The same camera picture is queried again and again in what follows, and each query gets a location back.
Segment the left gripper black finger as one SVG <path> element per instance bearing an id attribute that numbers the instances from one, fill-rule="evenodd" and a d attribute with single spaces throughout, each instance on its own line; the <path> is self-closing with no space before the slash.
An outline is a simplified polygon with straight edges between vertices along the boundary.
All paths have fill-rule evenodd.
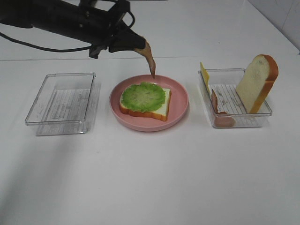
<path id="1" fill-rule="evenodd" d="M 108 46 L 109 52 L 134 51 L 145 48 L 145 38 L 132 30 L 119 34 Z"/>

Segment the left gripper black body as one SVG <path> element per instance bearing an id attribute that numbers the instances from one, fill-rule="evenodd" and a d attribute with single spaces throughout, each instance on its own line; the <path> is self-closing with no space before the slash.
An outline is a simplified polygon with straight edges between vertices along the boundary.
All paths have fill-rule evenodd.
<path id="1" fill-rule="evenodd" d="M 32 26 L 91 44 L 89 57 L 96 59 L 118 34 L 128 29 L 120 28 L 128 12 L 127 0 L 115 1 L 108 11 L 95 8 L 91 0 L 81 0 L 78 6 L 62 0 L 34 0 Z"/>

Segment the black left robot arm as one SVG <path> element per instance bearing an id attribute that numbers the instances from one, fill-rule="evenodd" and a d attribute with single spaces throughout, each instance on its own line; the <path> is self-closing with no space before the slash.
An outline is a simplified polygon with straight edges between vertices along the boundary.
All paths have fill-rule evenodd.
<path id="1" fill-rule="evenodd" d="M 63 0 L 2 0 L 0 22 L 25 29 L 38 28 L 89 43 L 88 47 L 69 49 L 69 52 L 88 49 L 89 57 L 95 59 L 106 49 L 111 53 L 141 52 L 147 48 L 145 38 L 123 21 L 125 14 L 132 15 L 129 1 L 113 3 L 104 11 L 95 7 L 94 0 L 82 0 L 77 6 Z"/>

